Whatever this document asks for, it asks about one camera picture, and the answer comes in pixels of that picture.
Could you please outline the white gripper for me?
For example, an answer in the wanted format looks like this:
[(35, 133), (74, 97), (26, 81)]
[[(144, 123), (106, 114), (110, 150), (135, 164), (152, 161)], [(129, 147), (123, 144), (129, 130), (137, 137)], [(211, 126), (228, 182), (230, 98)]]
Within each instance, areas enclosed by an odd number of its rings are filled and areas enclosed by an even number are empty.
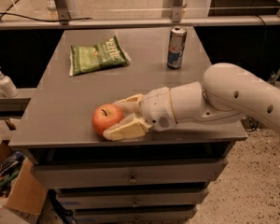
[(176, 121), (172, 109), (171, 93), (167, 87), (150, 91), (145, 96), (141, 93), (113, 103), (124, 113), (132, 113), (103, 131), (107, 140), (118, 141), (144, 136), (152, 127), (162, 132), (173, 129)]

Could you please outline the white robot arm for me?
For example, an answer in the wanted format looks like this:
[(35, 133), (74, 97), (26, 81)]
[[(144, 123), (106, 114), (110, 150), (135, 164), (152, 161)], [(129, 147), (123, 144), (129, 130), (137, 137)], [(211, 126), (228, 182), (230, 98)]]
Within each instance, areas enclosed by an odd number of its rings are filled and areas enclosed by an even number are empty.
[(103, 131), (112, 140), (171, 130), (180, 123), (221, 124), (244, 115), (280, 135), (280, 89), (231, 63), (208, 67), (200, 82), (159, 88), (115, 102), (127, 117)]

